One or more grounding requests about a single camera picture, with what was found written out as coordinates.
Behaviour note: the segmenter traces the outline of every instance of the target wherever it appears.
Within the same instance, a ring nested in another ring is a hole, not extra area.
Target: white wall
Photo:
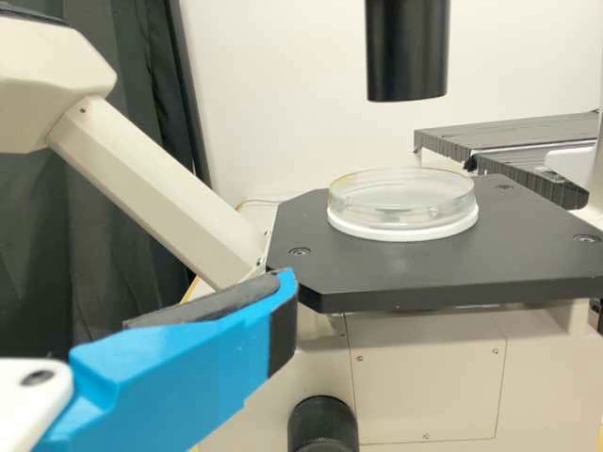
[[[451,0],[448,95],[366,100],[363,0],[181,0],[228,202],[413,161],[416,128],[597,106],[600,0]]]

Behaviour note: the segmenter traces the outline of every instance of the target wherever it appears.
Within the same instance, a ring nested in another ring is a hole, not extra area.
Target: black microscope stage
[[[603,297],[602,233],[512,180],[475,179],[478,223],[414,243],[355,238],[327,220],[326,189],[283,202],[268,267],[291,266],[320,313],[421,311]]]

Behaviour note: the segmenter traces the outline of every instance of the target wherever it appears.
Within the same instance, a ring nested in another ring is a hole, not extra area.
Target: black curtain
[[[118,72],[114,104],[187,168],[196,154],[163,0],[13,0],[62,17]],[[178,302],[187,269],[49,150],[0,155],[0,355],[65,357]]]

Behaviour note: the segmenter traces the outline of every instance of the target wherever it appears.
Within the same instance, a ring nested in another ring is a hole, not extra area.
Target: petri dish lid
[[[473,180],[432,168],[369,169],[329,187],[327,216],[337,230],[390,242],[459,234],[479,215]]]

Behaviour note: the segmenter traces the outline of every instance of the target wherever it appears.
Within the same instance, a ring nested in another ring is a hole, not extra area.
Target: panel screw
[[[306,254],[310,254],[310,249],[306,247],[298,247],[289,250],[289,254],[292,256],[305,256]]]
[[[574,235],[574,240],[584,243],[598,243],[601,241],[601,237],[590,234],[576,234]]]
[[[37,386],[51,379],[55,373],[52,370],[37,370],[21,380],[22,386]]]

